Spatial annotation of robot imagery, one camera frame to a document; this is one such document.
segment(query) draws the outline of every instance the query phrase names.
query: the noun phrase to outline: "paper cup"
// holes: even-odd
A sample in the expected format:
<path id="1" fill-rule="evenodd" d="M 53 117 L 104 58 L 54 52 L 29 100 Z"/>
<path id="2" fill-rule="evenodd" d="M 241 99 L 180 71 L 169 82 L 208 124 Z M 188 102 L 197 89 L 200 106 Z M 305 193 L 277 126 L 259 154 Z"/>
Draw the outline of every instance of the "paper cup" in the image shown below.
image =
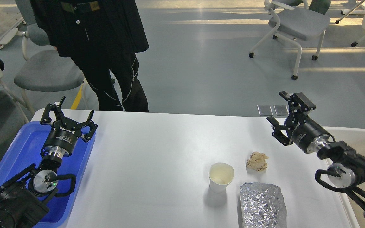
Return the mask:
<path id="1" fill-rule="evenodd" d="M 233 167 L 225 163 L 215 163 L 209 170 L 209 186 L 212 192 L 221 193 L 234 177 Z"/>

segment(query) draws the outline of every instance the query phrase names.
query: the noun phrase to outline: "floor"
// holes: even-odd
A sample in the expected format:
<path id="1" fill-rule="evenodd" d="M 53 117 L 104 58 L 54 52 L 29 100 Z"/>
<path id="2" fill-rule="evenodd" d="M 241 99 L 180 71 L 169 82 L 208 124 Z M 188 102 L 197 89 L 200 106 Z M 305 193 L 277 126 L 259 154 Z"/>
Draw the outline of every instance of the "floor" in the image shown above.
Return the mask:
<path id="1" fill-rule="evenodd" d="M 271 39 L 255 51 L 255 58 L 248 57 L 250 48 L 270 30 L 262 0 L 136 3 L 150 45 L 137 54 L 150 112 L 259 117 L 257 105 L 286 105 L 279 91 L 303 92 L 316 104 L 310 117 L 320 125 L 365 129 L 365 41 L 350 46 L 365 34 L 362 16 L 334 23 L 353 0 L 332 0 L 326 14 L 331 24 L 318 60 L 311 60 L 318 40 L 300 41 L 304 52 L 296 81 L 291 80 L 293 46 Z M 0 0 L 0 9 L 11 7 L 16 7 L 12 0 Z M 25 63 L 21 39 L 15 37 L 0 50 L 4 81 L 17 95 L 13 78 Z M 29 56 L 42 49 L 52 47 L 30 43 Z M 35 110 L 63 95 L 63 108 L 70 108 L 78 90 L 28 95 Z M 88 107 L 81 102 L 79 109 L 98 109 L 91 90 L 85 99 Z"/>

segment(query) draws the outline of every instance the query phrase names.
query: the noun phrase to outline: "white desk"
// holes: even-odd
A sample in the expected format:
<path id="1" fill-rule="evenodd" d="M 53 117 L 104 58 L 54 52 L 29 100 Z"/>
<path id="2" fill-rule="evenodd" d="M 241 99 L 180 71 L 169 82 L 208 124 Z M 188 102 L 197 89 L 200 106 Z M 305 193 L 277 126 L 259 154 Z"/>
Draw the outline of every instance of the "white desk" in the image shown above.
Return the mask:
<path id="1" fill-rule="evenodd" d="M 63 111 L 79 122 L 89 114 Z M 358 227 L 345 211 L 349 202 L 315 182 L 326 162 L 282 146 L 265 118 L 96 111 L 93 121 L 97 137 L 68 228 L 242 227 L 245 182 L 281 187 L 288 228 Z M 246 170 L 253 151 L 270 157 L 265 172 Z M 208 170 L 216 162 L 235 171 L 226 193 L 209 191 Z"/>

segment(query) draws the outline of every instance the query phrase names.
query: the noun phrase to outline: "foil-wrapped package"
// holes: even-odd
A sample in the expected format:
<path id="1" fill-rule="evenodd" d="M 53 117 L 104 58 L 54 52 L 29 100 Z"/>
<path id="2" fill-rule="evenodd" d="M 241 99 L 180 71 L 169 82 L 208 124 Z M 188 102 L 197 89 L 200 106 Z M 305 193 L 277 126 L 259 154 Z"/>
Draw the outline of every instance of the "foil-wrapped package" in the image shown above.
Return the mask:
<path id="1" fill-rule="evenodd" d="M 287 207 L 279 186 L 256 182 L 240 189 L 243 228 L 287 228 Z"/>

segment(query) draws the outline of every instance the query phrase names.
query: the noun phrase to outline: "chair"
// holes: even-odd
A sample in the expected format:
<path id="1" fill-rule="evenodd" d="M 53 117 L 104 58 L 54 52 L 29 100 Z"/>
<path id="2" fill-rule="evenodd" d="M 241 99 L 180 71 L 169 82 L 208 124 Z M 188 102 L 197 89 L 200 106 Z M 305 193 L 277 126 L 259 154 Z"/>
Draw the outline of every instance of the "chair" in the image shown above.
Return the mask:
<path id="1" fill-rule="evenodd" d="M 272 18 L 268 25 L 273 29 L 268 32 L 252 49 L 250 49 L 249 58 L 254 57 L 254 51 L 262 44 L 268 37 L 273 39 L 282 39 L 294 44 L 298 48 L 297 59 L 292 75 L 292 79 L 298 79 L 298 68 L 301 60 L 302 47 L 295 39 L 310 40 L 320 36 L 319 45 L 316 54 L 312 56 L 312 60 L 317 60 L 322 47 L 325 31 L 329 26 L 330 17 L 308 10 L 306 0 L 303 0 L 304 8 L 288 6 L 278 1 L 265 0 L 264 9 L 267 10 Z M 276 7 L 282 7 L 284 10 L 280 13 L 275 13 Z"/>
<path id="2" fill-rule="evenodd" d="M 365 2 L 365 0 L 363 0 L 363 1 L 361 1 L 361 2 L 359 2 L 359 3 L 357 3 L 356 5 L 355 5 L 355 7 L 353 7 L 348 13 L 346 13 L 343 17 L 341 17 L 341 18 L 339 18 L 338 20 L 336 20 L 336 22 L 335 22 L 335 24 L 339 24 L 339 22 L 342 20 L 342 19 L 344 19 L 345 17 L 347 17 L 347 16 L 349 16 L 349 14 L 351 14 L 352 12 L 354 12 L 355 11 L 355 9 L 357 8 L 357 7 L 359 7 L 359 6 L 361 6 L 361 4 L 363 4 Z M 364 36 L 362 36 L 360 39 L 358 39 L 357 41 L 355 41 L 355 42 L 353 42 L 352 44 L 351 44 L 351 46 L 352 47 L 355 47 L 355 46 L 357 46 L 360 42 L 363 42 L 365 40 L 365 35 Z"/>
<path id="3" fill-rule="evenodd" d="M 26 63 L 13 82 L 22 88 L 25 107 L 34 114 L 35 110 L 26 96 L 26 90 L 41 92 L 71 90 L 83 83 L 84 75 L 71 58 L 60 57 L 56 50 L 44 50 L 28 58 L 26 55 L 28 38 L 36 45 L 49 45 L 49 40 L 45 31 L 36 24 L 30 1 L 15 0 L 15 2 L 28 26 L 27 31 L 22 33 L 22 53 Z"/>

